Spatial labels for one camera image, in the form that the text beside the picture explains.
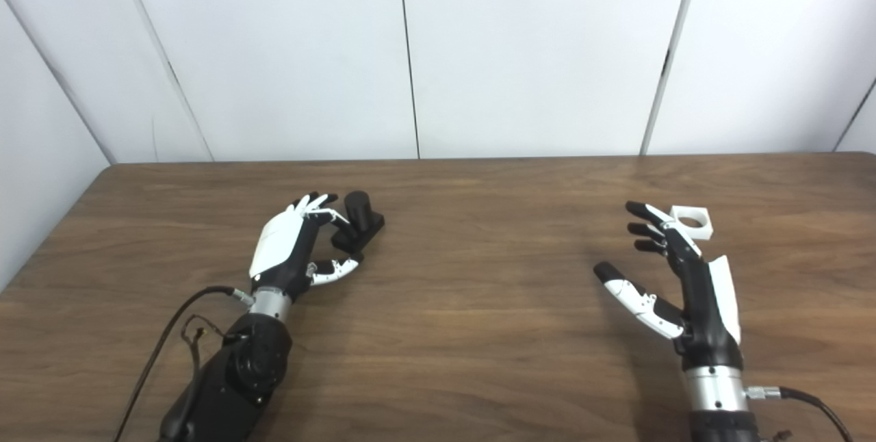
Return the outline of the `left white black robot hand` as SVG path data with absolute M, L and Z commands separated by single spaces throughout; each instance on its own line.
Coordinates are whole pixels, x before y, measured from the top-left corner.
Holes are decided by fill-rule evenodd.
M 352 229 L 347 218 L 329 207 L 337 199 L 337 194 L 308 193 L 265 224 L 249 270 L 252 292 L 276 288 L 296 302 L 311 287 L 338 281 L 359 267 L 364 261 L 360 252 L 334 260 L 311 258 L 320 228 Z

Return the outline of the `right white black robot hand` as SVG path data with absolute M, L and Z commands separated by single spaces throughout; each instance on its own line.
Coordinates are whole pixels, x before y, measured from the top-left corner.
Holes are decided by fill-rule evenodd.
M 743 370 L 738 305 L 725 258 L 706 261 L 683 226 L 653 205 L 630 200 L 625 208 L 641 220 L 627 226 L 639 236 L 633 246 L 666 259 L 681 283 L 683 305 L 649 293 L 607 261 L 594 265 L 597 279 L 637 320 L 673 343 L 683 370 Z

